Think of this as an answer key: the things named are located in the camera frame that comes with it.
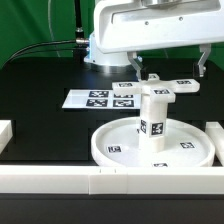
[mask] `white circular tray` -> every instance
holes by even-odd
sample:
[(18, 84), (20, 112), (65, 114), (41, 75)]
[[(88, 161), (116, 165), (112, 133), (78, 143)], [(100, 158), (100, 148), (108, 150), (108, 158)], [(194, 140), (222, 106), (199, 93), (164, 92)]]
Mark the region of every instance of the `white circular tray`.
[(215, 147), (192, 125), (167, 119), (165, 148), (158, 153), (138, 147), (139, 117), (112, 121), (97, 129), (91, 140), (92, 156), (100, 166), (191, 167), (212, 166)]

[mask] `black cable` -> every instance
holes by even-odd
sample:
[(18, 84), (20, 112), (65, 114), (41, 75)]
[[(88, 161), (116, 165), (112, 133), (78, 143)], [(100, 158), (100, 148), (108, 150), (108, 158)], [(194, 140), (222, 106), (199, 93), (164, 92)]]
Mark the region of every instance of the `black cable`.
[(80, 0), (74, 0), (74, 6), (75, 6), (75, 23), (76, 23), (75, 36), (76, 36), (76, 38), (83, 38), (84, 31), (82, 28), (82, 15), (81, 15)]
[(74, 0), (76, 27), (82, 27), (81, 5), (80, 0)]
[(82, 48), (82, 47), (74, 47), (74, 48), (61, 48), (61, 49), (50, 49), (50, 50), (39, 50), (39, 51), (29, 51), (29, 52), (24, 52), (21, 54), (17, 54), (16, 56), (14, 56), (13, 58), (10, 58), (9, 60), (7, 60), (2, 69), (10, 62), (12, 62), (14, 59), (18, 58), (18, 57), (22, 57), (24, 55), (27, 54), (35, 54), (35, 53), (42, 53), (42, 52), (53, 52), (53, 51), (74, 51), (74, 50), (86, 50), (86, 48)]
[(9, 57), (9, 59), (3, 64), (2, 68), (6, 66), (10, 61), (12, 61), (14, 58), (16, 58), (18, 55), (21, 55), (22, 53), (37, 48), (37, 47), (44, 47), (44, 46), (52, 46), (52, 45), (63, 45), (63, 44), (76, 44), (75, 40), (62, 40), (62, 41), (51, 41), (51, 42), (44, 42), (39, 44), (30, 45), (28, 47), (22, 48), (15, 52), (13, 55)]

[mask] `metal bracket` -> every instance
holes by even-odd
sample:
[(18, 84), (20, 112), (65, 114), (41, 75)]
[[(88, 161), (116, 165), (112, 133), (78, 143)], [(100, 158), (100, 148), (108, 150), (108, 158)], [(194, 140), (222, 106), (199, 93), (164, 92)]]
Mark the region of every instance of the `metal bracket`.
[(205, 62), (207, 61), (210, 53), (211, 53), (211, 44), (201, 44), (200, 52), (203, 53), (198, 63), (194, 64), (194, 76), (195, 77), (203, 77), (206, 71)]
[(141, 79), (141, 69), (143, 68), (142, 62), (139, 61), (136, 52), (127, 52), (128, 60), (130, 61), (131, 65), (137, 71), (137, 78)]

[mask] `green wall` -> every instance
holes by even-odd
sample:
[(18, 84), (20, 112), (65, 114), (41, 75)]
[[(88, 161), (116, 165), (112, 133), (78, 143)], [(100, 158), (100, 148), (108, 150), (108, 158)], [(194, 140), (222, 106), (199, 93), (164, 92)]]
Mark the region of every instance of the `green wall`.
[[(86, 37), (93, 30), (95, 0), (81, 0), (83, 27)], [(75, 38), (73, 0), (52, 0), (52, 29), (55, 40)], [(0, 66), (15, 51), (30, 44), (51, 41), (48, 27), (48, 0), (0, 0)], [(61, 52), (62, 57), (71, 53)], [(147, 51), (142, 55), (163, 58), (199, 58), (198, 46)], [(55, 56), (56, 53), (38, 53), (35, 56)], [(213, 44), (210, 60), (224, 69), (224, 44)]]

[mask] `black tabletop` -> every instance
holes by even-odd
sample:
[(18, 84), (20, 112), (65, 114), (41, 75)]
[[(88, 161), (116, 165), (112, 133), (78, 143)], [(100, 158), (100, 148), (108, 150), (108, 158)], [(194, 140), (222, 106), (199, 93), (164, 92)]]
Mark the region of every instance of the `black tabletop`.
[[(161, 79), (192, 78), (191, 59), (148, 59)], [(168, 117), (204, 129), (224, 120), (224, 72), (207, 62), (196, 94), (178, 94)], [(92, 133), (102, 124), (138, 116), (138, 110), (63, 110), (70, 89), (111, 89), (135, 73), (105, 75), (73, 59), (30, 58), (0, 73), (0, 119), (13, 121), (14, 137), (1, 164), (95, 165)], [(0, 194), (1, 223), (216, 223), (223, 195), (33, 195)]]
[[(145, 59), (149, 72), (163, 80), (192, 78), (192, 59)], [(207, 62), (198, 93), (179, 94), (168, 117), (204, 129), (224, 120), (224, 72)], [(14, 137), (0, 155), (1, 164), (95, 165), (93, 132), (109, 121), (138, 116), (139, 110), (63, 110), (70, 89), (112, 89), (112, 82), (136, 81), (135, 72), (92, 71), (72, 58), (27, 58), (0, 73), (0, 119), (13, 121)]]

